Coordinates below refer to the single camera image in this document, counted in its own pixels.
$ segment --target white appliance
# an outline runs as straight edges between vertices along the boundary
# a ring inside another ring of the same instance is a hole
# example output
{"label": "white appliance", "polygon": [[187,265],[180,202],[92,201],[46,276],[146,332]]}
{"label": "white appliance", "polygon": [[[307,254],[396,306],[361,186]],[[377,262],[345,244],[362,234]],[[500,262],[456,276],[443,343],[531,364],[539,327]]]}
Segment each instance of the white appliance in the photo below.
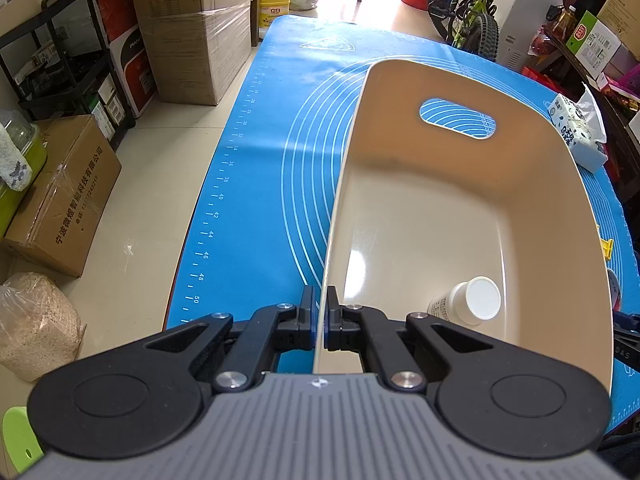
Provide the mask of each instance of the white appliance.
{"label": "white appliance", "polygon": [[529,60],[529,45],[545,22],[546,12],[562,0],[495,0],[500,27],[497,62],[516,72]]}

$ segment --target beige plastic bin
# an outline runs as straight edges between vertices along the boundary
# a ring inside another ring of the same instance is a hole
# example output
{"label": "beige plastic bin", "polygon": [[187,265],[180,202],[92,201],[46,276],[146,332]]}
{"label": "beige plastic bin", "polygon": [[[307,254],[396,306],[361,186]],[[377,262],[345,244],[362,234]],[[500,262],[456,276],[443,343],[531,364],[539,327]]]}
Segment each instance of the beige plastic bin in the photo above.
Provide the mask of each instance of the beige plastic bin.
{"label": "beige plastic bin", "polygon": [[[418,112],[430,98],[491,116],[494,134],[476,139],[425,123]],[[476,330],[577,365],[610,390],[606,267],[560,135],[480,82],[406,60],[376,63],[342,164],[321,305],[335,285],[342,304],[404,319],[475,276],[494,280],[502,295],[498,316]],[[316,372],[361,370],[356,354],[320,345]]]}

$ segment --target mat ruler markings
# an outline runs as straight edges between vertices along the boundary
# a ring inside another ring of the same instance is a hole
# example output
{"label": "mat ruler markings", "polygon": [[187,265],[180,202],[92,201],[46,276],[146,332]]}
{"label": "mat ruler markings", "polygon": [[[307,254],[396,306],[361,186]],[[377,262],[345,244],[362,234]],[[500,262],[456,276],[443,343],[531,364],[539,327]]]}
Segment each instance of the mat ruler markings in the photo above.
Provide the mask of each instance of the mat ruler markings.
{"label": "mat ruler markings", "polygon": [[[202,189],[200,198],[209,199],[209,201],[204,211],[204,219],[194,219],[193,225],[200,225],[200,240],[197,242],[198,248],[190,254],[190,261],[185,262],[191,264],[191,272],[187,280],[188,290],[182,296],[184,304],[180,322],[183,323],[188,323],[202,315],[202,313],[198,313],[196,307],[201,301],[212,303],[211,298],[206,298],[207,287],[205,284],[207,279],[210,279],[214,274],[213,267],[216,265],[215,261],[210,259],[214,253],[212,247],[216,238],[216,219],[221,218],[224,214],[225,200],[228,200],[230,191],[227,189],[228,184],[236,169],[238,155],[242,152],[242,142],[250,133],[253,104],[260,93],[265,68],[265,62],[260,62],[256,72],[247,75],[242,85],[244,95],[239,95],[236,99],[236,106],[240,103],[240,113],[236,115],[234,123],[225,126],[211,163],[209,171],[216,173],[216,183],[211,190]],[[194,310],[193,317],[190,316],[191,310]]]}

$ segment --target blue mat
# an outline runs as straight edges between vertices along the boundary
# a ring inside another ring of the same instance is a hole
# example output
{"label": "blue mat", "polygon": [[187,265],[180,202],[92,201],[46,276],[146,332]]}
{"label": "blue mat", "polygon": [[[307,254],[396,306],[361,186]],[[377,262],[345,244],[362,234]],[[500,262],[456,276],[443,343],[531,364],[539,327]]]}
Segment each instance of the blue mat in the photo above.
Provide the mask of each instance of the blue mat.
{"label": "blue mat", "polygon": [[[546,116],[551,90],[433,41],[349,23],[284,16],[271,25],[244,80],[191,221],[168,327],[215,311],[248,319],[267,304],[297,303],[322,283],[324,254],[344,142],[368,67],[382,59],[423,62],[482,81]],[[431,100],[420,113],[485,136],[492,120]],[[622,310],[640,310],[630,236],[604,170],[581,170]],[[308,372],[311,352],[288,352],[280,369]],[[640,374],[614,367],[612,425],[640,408]]]}

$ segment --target tile floor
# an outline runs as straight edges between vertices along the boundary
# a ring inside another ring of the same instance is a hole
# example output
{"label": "tile floor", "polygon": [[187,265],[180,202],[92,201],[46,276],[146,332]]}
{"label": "tile floor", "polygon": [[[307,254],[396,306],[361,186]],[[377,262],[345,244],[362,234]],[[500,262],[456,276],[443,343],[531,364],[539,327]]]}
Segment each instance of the tile floor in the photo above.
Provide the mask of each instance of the tile floor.
{"label": "tile floor", "polygon": [[[437,38],[427,14],[400,0],[320,0],[303,14]],[[217,107],[153,101],[118,149],[122,172],[82,278],[38,269],[58,283],[87,323],[80,356],[162,329],[193,207],[254,55],[255,49]],[[34,268],[17,260],[10,273]],[[0,367],[0,384],[0,413],[24,405],[29,383]],[[0,454],[0,474],[15,473],[2,462]]]}

